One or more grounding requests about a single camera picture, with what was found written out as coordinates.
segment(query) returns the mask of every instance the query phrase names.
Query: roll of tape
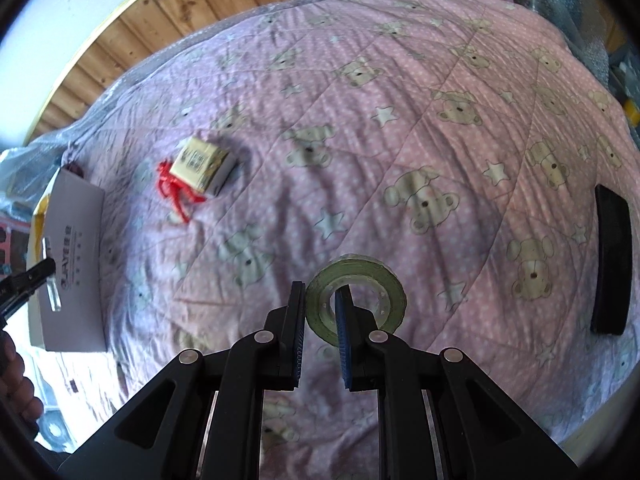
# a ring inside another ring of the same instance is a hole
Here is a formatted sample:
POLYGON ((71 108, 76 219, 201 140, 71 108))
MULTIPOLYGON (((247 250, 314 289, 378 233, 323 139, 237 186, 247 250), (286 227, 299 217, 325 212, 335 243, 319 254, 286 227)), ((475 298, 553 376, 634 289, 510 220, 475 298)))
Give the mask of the roll of tape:
POLYGON ((331 297, 347 284, 365 285, 375 290, 378 304, 373 314, 378 328, 389 333, 396 331, 406 309, 402 284, 382 262, 359 254, 345 254, 320 270, 306 288, 306 322, 318 337, 338 346, 331 297))

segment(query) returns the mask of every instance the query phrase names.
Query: black handle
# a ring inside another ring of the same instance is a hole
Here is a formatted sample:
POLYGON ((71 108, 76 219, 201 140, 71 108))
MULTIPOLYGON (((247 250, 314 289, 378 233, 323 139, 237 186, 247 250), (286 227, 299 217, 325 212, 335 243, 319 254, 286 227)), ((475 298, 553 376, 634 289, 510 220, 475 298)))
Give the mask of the black handle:
MULTIPOLYGON (((7 368, 9 367, 9 358, 6 356, 4 351, 4 342, 8 337, 7 332, 4 330, 0 330, 0 377, 4 375, 7 368)), ((32 420, 25 420, 22 416, 20 416, 20 420, 24 424, 24 429, 26 430, 27 436, 31 439, 36 438, 38 433, 40 433, 40 428, 38 425, 32 420)))

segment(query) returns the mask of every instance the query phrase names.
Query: plastic sheet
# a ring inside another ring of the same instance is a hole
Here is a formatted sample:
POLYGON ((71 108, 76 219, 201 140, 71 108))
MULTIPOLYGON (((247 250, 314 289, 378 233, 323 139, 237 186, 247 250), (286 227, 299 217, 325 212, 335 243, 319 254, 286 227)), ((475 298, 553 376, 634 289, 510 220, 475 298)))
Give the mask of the plastic sheet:
MULTIPOLYGON (((181 52, 194 47, 250 16, 266 14, 321 0, 287 0, 248 10, 200 30, 161 50, 129 70, 111 85, 91 106, 84 118, 58 132, 47 134, 26 148, 4 152, 0 157, 0 211, 25 221, 47 182, 61 163, 72 159, 74 144, 95 133, 119 98, 160 66, 181 52)), ((574 55, 606 84, 608 60, 604 49, 606 28, 596 10, 596 0, 515 0, 562 30, 574 55)))

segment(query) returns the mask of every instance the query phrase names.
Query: red plastic object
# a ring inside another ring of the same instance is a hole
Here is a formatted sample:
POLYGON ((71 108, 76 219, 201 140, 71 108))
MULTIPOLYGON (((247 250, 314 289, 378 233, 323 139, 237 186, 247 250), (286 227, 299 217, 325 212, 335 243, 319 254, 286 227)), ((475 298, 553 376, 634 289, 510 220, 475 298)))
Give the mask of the red plastic object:
POLYGON ((169 173, 172 162, 164 160, 158 164, 158 184, 157 188, 164 198, 170 198, 174 205, 175 211, 180 215, 185 224, 189 223, 190 218, 185 214, 180 203, 180 190, 183 190, 190 202, 201 203, 206 200, 202 195, 195 194, 189 184, 181 181, 178 177, 169 173))

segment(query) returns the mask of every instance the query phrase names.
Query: open cardboard box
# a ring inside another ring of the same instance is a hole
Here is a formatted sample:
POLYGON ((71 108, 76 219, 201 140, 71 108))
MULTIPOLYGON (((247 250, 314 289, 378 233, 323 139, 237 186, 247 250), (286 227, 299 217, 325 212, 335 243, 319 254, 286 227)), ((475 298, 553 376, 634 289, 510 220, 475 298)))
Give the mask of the open cardboard box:
POLYGON ((28 303, 31 345, 56 352, 106 350, 98 256, 104 191, 58 170, 31 219, 27 266, 46 256, 56 275, 28 303))

